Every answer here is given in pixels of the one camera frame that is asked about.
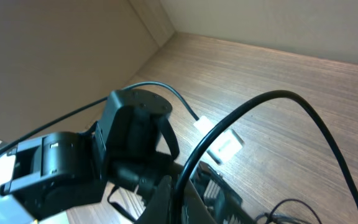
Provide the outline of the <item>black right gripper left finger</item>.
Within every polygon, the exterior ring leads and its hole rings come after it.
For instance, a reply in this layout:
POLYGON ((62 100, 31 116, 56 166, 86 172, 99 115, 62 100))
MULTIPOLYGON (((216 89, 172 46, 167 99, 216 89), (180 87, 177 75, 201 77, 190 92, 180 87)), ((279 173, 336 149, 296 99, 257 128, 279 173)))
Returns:
POLYGON ((167 224, 170 221, 170 204, 172 200, 172 178, 164 176, 154 196, 146 206, 135 224, 167 224))

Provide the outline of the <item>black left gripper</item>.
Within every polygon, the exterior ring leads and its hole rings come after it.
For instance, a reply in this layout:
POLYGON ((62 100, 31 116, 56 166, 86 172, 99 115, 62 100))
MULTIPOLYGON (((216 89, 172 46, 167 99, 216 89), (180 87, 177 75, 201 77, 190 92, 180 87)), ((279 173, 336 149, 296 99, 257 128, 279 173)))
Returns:
MULTIPOLYGON (((135 192, 149 204, 154 193, 166 175, 172 178, 172 200, 169 223, 181 223, 181 208, 174 206, 173 192, 183 167, 175 163, 172 156, 156 152, 151 156, 109 156, 107 159, 107 177, 118 187, 135 192)), ((253 223, 241 207, 242 199, 223 180, 223 178, 205 162, 196 166, 195 173, 189 179, 216 223, 253 223)))

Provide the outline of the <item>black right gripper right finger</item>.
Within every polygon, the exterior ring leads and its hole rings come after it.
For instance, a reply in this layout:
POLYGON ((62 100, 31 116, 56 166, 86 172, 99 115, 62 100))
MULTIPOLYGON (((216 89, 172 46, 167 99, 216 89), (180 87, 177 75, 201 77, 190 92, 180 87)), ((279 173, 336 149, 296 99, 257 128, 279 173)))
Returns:
POLYGON ((216 224, 190 180, 187 182, 183 193, 181 223, 216 224))

